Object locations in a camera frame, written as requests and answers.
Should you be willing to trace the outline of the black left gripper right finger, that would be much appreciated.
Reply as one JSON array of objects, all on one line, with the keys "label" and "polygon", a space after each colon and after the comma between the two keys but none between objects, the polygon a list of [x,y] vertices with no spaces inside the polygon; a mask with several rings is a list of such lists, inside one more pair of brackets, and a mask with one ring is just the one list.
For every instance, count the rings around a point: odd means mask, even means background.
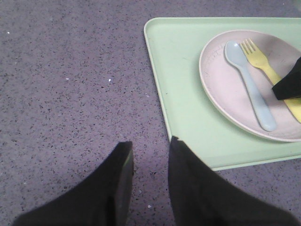
[{"label": "black left gripper right finger", "polygon": [[289,212],[236,188],[177,137],[169,147],[168,188],[178,226],[298,226]]}]

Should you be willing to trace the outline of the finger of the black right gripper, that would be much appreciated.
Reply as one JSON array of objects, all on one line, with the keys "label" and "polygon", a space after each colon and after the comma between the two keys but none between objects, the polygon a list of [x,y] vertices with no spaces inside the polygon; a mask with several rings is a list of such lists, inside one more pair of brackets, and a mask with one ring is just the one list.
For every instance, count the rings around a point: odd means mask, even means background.
[{"label": "finger of the black right gripper", "polygon": [[301,58],[299,58],[292,70],[272,87],[278,100],[286,100],[301,97]]}]

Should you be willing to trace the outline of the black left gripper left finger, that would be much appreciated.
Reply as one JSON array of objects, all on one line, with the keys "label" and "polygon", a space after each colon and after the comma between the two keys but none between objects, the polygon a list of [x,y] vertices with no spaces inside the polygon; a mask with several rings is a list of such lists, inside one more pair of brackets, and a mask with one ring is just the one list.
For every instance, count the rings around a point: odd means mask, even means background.
[{"label": "black left gripper left finger", "polygon": [[120,142],[107,159],[73,189],[20,215],[15,226],[123,226],[134,174],[132,142]]}]

